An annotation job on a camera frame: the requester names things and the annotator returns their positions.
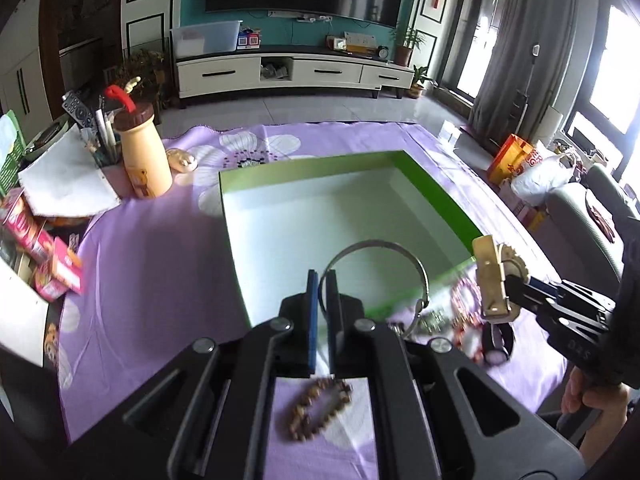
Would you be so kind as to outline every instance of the purple tablecloth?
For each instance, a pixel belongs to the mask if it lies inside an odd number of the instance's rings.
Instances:
[[[60,326],[58,378],[71,440],[194,339],[225,342],[246,333],[220,211],[218,171],[226,168],[299,156],[405,150],[482,232],[512,245],[533,275],[559,280],[495,193],[416,124],[285,124],[223,133],[198,126],[166,146],[190,150],[200,161],[198,170],[176,177],[160,198],[126,200],[105,213],[92,223],[79,250],[86,291],[68,295]],[[546,344],[528,312],[514,330],[518,343],[511,361],[490,374],[535,410],[561,381],[566,363]],[[348,434],[349,421],[312,442],[287,440],[280,413],[302,388],[300,382],[278,380],[265,478],[375,478],[371,434]],[[353,410],[355,424],[361,411]]]

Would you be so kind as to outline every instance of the metal bolt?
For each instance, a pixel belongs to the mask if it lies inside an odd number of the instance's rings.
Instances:
[[[431,350],[438,354],[446,354],[453,348],[451,342],[443,337],[436,337],[432,339],[429,345],[431,346]]]
[[[216,344],[209,339],[208,337],[201,337],[200,339],[196,339],[193,342],[191,348],[196,351],[198,354],[208,354],[209,352],[213,352],[213,349],[216,347]]]
[[[276,332],[284,332],[285,330],[289,330],[289,328],[292,327],[293,323],[290,322],[286,317],[275,317],[271,320],[269,325]]]
[[[357,319],[353,325],[358,332],[371,332],[376,327],[376,324],[372,320],[364,317]]]

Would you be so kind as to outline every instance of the gray curtain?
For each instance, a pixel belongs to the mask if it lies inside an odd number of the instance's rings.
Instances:
[[[506,0],[494,52],[470,116],[475,133],[496,152],[506,137],[507,118],[531,70],[531,47],[540,44],[529,87],[529,108],[519,136],[528,139],[564,79],[575,35],[577,0]]]

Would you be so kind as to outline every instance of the human hand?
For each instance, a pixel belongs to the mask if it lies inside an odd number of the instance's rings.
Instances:
[[[584,404],[602,410],[595,424],[587,431],[580,445],[580,453],[587,467],[591,467],[607,450],[626,422],[629,388],[593,386],[585,391],[586,378],[574,368],[562,396],[562,412],[575,413]]]

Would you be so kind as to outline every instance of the brown beaded bracelet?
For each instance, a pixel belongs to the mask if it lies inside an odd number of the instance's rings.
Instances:
[[[320,423],[315,427],[311,427],[311,415],[306,410],[311,407],[314,400],[319,399],[323,390],[333,390],[337,388],[340,391],[338,403],[321,419]],[[304,442],[313,439],[326,429],[332,420],[343,411],[351,402],[351,392],[353,391],[350,384],[344,379],[334,379],[331,377],[320,378],[302,395],[300,402],[293,408],[292,419],[289,425],[289,433],[293,440]]]

